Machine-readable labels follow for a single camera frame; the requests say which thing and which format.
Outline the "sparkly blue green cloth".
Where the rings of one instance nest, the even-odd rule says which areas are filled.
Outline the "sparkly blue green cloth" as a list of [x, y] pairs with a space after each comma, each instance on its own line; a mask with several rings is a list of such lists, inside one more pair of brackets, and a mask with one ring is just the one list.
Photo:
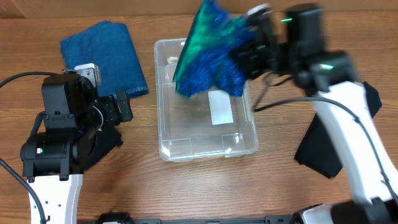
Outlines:
[[218, 1], [204, 0], [175, 69], [175, 92], [191, 98], [216, 87], [242, 96], [247, 78], [231, 52], [253, 39], [242, 16], [234, 17]]

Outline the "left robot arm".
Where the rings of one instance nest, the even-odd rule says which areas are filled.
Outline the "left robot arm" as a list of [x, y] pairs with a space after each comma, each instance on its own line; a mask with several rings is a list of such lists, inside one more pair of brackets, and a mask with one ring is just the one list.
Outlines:
[[31, 217], [76, 223], [83, 174], [123, 144], [116, 126], [133, 118], [129, 95], [100, 97], [96, 81], [79, 73], [47, 77], [41, 90], [45, 110], [21, 148]]

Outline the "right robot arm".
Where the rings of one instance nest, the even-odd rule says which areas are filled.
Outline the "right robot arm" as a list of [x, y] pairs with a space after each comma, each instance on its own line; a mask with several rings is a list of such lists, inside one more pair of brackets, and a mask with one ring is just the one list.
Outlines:
[[322, 28], [322, 9], [305, 3], [285, 12], [287, 41], [279, 43], [271, 9], [263, 4], [244, 19], [255, 34], [232, 56], [246, 76], [265, 72], [292, 75], [312, 103], [345, 168], [351, 199], [318, 204], [294, 213], [292, 223], [396, 223], [397, 169], [391, 162], [366, 102], [364, 86], [351, 57], [329, 51]]

